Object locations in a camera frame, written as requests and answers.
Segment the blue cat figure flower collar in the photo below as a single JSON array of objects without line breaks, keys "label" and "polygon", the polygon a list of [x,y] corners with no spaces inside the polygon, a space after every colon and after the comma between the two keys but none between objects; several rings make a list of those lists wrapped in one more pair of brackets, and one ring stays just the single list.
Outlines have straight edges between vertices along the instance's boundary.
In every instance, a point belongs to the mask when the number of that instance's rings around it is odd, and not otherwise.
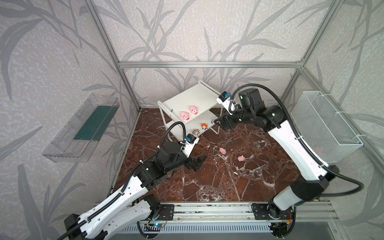
[{"label": "blue cat figure flower collar", "polygon": [[193,135],[199,136],[200,135],[200,130],[196,129],[193,131]]}]

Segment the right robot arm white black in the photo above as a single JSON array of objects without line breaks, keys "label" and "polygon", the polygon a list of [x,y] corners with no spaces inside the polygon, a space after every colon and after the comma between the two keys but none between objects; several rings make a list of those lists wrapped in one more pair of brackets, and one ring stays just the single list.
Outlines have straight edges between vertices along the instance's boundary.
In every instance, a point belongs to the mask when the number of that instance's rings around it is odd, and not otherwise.
[{"label": "right robot arm white black", "polygon": [[[296,130],[281,99],[266,86],[245,84],[236,89],[234,94],[222,92],[217,102],[228,113],[217,118],[215,125],[225,131],[236,128],[238,124],[263,129],[280,144],[301,173],[293,184],[276,194],[266,206],[252,204],[256,217],[280,220],[285,211],[316,197],[343,197],[364,189],[362,182],[340,174],[335,165],[328,165],[310,148]],[[341,193],[325,194],[324,190],[334,178],[353,183],[357,187]]]}]

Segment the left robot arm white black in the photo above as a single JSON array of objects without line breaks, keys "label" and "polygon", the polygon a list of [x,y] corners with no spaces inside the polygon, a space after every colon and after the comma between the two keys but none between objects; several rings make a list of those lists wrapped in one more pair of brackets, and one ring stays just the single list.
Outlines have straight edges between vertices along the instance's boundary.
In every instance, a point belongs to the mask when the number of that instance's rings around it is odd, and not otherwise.
[{"label": "left robot arm white black", "polygon": [[158,216],[161,204],[147,193],[164,182],[169,172],[181,166],[196,172],[206,160],[205,156],[197,159],[191,156],[199,138],[194,134],[187,134],[184,123],[173,123],[164,138],[176,126],[182,128],[181,141],[166,143],[162,139],[157,151],[133,168],[122,187],[91,210],[81,215],[68,216],[65,219],[67,231],[59,238],[109,240],[133,223]]}]

